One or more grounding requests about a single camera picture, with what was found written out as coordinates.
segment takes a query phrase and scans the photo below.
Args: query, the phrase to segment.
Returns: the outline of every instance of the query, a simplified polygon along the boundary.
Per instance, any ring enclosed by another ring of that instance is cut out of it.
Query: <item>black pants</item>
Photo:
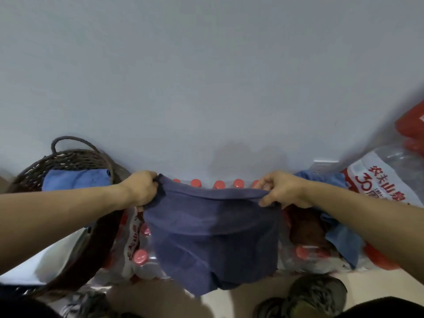
[[[337,316],[337,318],[368,317],[424,317],[424,307],[407,300],[386,297],[356,305]]]

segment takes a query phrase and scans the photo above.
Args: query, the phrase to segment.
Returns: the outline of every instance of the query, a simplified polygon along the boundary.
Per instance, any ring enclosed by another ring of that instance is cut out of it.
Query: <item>blue towel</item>
[[[66,171],[50,170],[43,181],[42,191],[61,189],[83,189],[85,187],[108,186],[111,184],[109,170]]]
[[[164,272],[194,295],[232,289],[277,268],[281,206],[261,189],[203,189],[159,175],[144,220]]]
[[[317,175],[305,170],[295,175],[310,181],[323,182],[337,187],[347,188],[345,176],[342,173]],[[337,251],[346,259],[352,269],[356,268],[358,265],[359,253],[364,245],[362,238],[329,214],[323,212],[321,214],[321,219],[332,225],[332,229],[327,232],[325,238],[336,247]]]

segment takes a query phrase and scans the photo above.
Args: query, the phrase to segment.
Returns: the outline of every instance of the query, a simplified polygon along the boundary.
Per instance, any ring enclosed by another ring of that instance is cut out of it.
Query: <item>forearm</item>
[[[118,185],[0,195],[0,274],[128,200]]]
[[[424,209],[317,182],[304,194],[424,283]]]

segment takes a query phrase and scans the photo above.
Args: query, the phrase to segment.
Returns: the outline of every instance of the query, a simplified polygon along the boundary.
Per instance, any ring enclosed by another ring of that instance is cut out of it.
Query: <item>hand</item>
[[[312,207],[305,200],[305,191],[310,181],[283,171],[273,171],[263,176],[254,186],[255,189],[265,189],[270,193],[264,196],[259,205],[268,206],[273,202],[279,202],[282,208],[295,204],[301,208]]]
[[[155,197],[158,184],[153,179],[156,176],[157,173],[152,171],[140,171],[118,184],[129,193],[128,207],[146,205]]]

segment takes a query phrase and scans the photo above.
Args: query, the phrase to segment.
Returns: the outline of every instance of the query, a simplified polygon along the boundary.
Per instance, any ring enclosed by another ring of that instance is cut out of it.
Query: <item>wicker basket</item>
[[[92,148],[71,149],[56,151],[56,144],[64,139],[72,139],[82,142]],[[115,163],[105,153],[101,153],[93,144],[82,138],[63,136],[53,140],[51,144],[52,154],[45,156],[22,171],[8,187],[6,193],[37,192],[41,191],[44,177],[50,170],[93,170],[108,169],[112,184],[120,182],[115,171]],[[100,269],[112,248],[113,241],[119,228],[119,222],[123,211],[114,211],[98,219],[92,226],[88,242],[80,251],[79,256],[51,282],[31,290],[29,295],[41,296],[49,292],[49,295],[60,297],[76,291],[87,283]]]

